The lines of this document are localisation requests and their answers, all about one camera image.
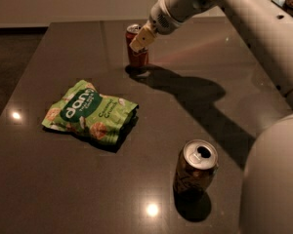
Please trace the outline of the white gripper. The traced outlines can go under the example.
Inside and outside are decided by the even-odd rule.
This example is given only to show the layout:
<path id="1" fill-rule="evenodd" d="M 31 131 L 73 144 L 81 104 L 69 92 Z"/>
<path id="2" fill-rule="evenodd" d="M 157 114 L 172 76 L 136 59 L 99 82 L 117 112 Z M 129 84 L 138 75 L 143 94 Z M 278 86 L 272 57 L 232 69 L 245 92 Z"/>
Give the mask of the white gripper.
<path id="1" fill-rule="evenodd" d="M 129 27 L 129 31 L 134 34 L 130 48 L 138 53 L 155 40 L 156 33 L 171 34 L 186 21 L 185 14 L 181 0 L 158 0 L 151 8 L 149 21 L 145 25 L 133 24 Z"/>

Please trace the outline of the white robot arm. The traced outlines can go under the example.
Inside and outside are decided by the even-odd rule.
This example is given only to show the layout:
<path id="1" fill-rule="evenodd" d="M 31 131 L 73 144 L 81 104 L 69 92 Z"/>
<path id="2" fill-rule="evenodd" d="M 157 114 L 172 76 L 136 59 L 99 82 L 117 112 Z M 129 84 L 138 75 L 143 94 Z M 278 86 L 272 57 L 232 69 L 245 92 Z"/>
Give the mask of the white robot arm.
<path id="1" fill-rule="evenodd" d="M 274 120 L 263 97 L 245 101 L 262 131 L 245 163 L 238 234 L 293 234 L 293 17 L 270 0 L 158 0 L 130 46 L 139 51 L 213 7 L 223 11 L 261 67 L 254 85 L 283 107 Z"/>

